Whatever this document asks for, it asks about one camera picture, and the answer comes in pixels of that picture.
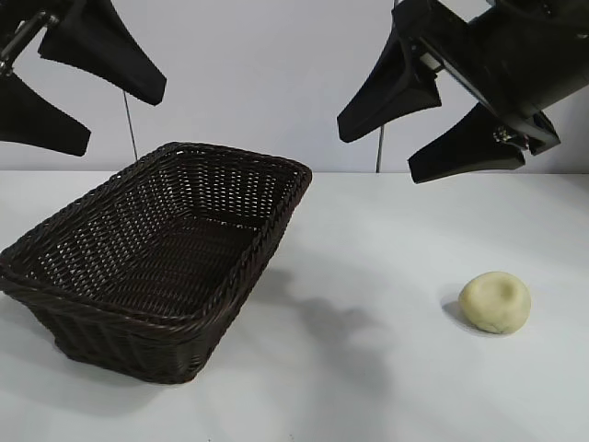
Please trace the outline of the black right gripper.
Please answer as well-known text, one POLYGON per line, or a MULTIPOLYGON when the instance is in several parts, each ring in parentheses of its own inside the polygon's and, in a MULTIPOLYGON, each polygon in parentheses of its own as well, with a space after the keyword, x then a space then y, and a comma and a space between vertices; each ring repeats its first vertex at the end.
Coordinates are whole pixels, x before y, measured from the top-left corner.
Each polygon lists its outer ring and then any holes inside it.
POLYGON ((392 17, 396 30, 337 117, 341 141, 442 105, 437 74, 413 42, 478 102, 409 158, 414 182, 516 170, 525 164, 520 149, 537 156, 560 143, 544 111, 588 85, 587 2, 493 1, 465 21, 439 1, 403 1, 392 17))

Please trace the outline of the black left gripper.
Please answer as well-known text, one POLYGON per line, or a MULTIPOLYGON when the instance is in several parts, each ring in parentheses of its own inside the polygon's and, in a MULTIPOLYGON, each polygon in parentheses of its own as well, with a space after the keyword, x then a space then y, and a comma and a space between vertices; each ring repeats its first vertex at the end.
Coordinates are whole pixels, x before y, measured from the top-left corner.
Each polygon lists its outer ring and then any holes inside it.
POLYGON ((13 63, 43 29, 39 54, 99 76, 137 99, 159 104, 167 79, 126 29, 111 1, 72 1, 64 16, 39 11, 1 48, 1 140, 82 157, 91 135, 17 75, 13 63))

